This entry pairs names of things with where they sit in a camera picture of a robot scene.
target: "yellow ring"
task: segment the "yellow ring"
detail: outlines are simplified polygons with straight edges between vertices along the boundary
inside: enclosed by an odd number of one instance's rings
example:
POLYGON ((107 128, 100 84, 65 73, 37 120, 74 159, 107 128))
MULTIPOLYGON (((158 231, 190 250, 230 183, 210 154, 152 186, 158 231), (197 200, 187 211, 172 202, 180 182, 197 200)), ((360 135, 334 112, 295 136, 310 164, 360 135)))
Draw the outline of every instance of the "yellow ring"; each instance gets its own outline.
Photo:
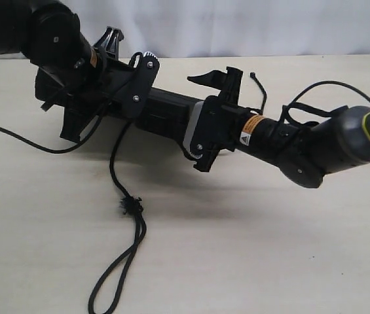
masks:
POLYGON ((367 117, 370 115, 370 113, 367 113, 365 116, 363 116, 363 119, 362 119, 362 129, 363 129, 363 132, 365 133, 365 135, 367 136, 368 140, 370 141, 370 133, 367 129, 367 125, 366 125, 366 122, 367 122, 367 117))

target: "white wall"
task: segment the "white wall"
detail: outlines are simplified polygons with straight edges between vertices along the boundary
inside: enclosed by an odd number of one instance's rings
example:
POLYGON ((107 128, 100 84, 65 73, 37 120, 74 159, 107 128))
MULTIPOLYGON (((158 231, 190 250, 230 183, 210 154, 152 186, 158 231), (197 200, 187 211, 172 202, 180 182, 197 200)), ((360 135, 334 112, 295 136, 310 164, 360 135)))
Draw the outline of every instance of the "white wall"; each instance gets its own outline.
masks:
POLYGON ((63 0, 94 42, 107 25, 122 55, 370 54, 370 0, 63 0))

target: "white table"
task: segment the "white table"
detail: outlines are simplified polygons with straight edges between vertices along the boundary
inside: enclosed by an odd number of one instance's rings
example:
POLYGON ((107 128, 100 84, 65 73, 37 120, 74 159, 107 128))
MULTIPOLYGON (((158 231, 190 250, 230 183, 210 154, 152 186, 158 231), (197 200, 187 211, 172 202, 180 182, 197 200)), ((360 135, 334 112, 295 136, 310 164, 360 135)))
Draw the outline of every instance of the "white table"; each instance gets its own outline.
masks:
MULTIPOLYGON (((266 114, 304 87, 342 80, 370 95, 370 56, 162 60, 156 86, 195 97, 215 91, 186 81, 226 66, 246 71, 241 104, 260 104, 248 75, 269 92, 266 114)), ((62 110, 34 98, 36 69, 0 61, 0 126, 53 148, 62 110)), ((325 109, 363 105, 338 86, 303 98, 325 109)), ((122 123, 108 118, 82 149, 63 156, 0 134, 0 313, 86 313, 90 291, 132 241, 108 171, 122 123)), ((176 144, 132 130, 117 163, 144 199, 148 236, 117 313, 370 314, 370 165, 325 178, 318 190, 289 182, 243 153, 222 154, 199 173, 176 144)), ((112 299, 117 276, 98 298, 112 299)))

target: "orange warning label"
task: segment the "orange warning label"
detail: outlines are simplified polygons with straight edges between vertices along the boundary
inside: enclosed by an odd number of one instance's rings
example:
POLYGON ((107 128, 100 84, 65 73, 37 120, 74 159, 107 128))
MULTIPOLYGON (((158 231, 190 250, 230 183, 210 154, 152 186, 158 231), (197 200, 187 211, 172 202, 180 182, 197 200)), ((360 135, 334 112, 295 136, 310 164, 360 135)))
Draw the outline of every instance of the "orange warning label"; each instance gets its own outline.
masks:
POLYGON ((247 122, 246 122, 246 125, 244 126, 242 132, 243 133, 246 133, 246 134, 253 134, 253 131, 255 130, 255 128, 257 127, 257 125, 260 123, 260 121, 262 121, 263 119, 265 119, 264 116, 260 116, 260 115, 255 115, 255 116, 252 116, 247 122))
POLYGON ((96 51, 92 48, 92 57, 90 58, 90 64, 92 67, 98 66, 98 55, 96 54, 96 51))

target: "robotic arm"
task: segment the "robotic arm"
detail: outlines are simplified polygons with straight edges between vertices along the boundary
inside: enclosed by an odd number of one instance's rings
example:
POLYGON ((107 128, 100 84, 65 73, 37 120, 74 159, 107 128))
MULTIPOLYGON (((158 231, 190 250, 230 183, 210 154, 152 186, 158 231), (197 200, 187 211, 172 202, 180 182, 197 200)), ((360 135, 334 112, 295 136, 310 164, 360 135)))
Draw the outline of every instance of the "robotic arm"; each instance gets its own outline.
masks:
POLYGON ((238 105, 243 73, 232 67, 188 78, 220 90, 218 96, 201 100, 159 90, 152 87, 157 58, 148 52, 135 54, 129 64, 119 61, 123 39, 121 30, 108 27, 90 45, 79 17, 58 0, 0 0, 0 54, 22 52, 38 66, 35 95, 45 101, 43 110, 64 107, 61 138, 78 143, 96 115, 114 116, 173 139, 199 171, 209 172, 221 150, 237 149, 305 188, 318 188, 328 174, 370 163, 369 107, 327 113, 295 100, 275 121, 263 116, 263 108, 238 105), (301 124, 290 109, 328 119, 301 124))

